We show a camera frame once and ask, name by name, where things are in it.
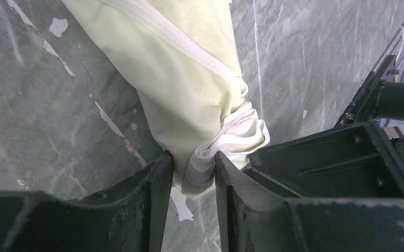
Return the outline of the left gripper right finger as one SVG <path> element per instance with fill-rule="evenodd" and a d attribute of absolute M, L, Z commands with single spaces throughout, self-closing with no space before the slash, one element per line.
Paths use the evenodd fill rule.
<path fill-rule="evenodd" d="M 404 199 L 282 198 L 215 156 L 222 251 L 404 251 Z"/>

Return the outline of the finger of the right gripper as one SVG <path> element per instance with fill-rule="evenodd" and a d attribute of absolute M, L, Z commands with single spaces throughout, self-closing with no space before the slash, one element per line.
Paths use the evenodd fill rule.
<path fill-rule="evenodd" d="M 404 135 L 349 124 L 251 154 L 246 175 L 282 197 L 404 198 Z"/>

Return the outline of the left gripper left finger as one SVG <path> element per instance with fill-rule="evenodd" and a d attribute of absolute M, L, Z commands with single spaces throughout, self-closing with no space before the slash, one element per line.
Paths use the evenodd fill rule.
<path fill-rule="evenodd" d="M 0 251 L 160 251 L 172 179 L 173 158 L 164 152 L 80 200 L 0 191 Z"/>

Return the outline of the cream yellow cloth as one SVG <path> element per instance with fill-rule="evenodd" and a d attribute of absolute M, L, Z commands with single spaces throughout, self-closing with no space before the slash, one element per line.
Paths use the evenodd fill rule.
<path fill-rule="evenodd" d="M 242 78 L 229 1 L 65 1 L 136 90 L 191 199 L 214 190 L 215 155 L 242 169 L 270 142 Z"/>

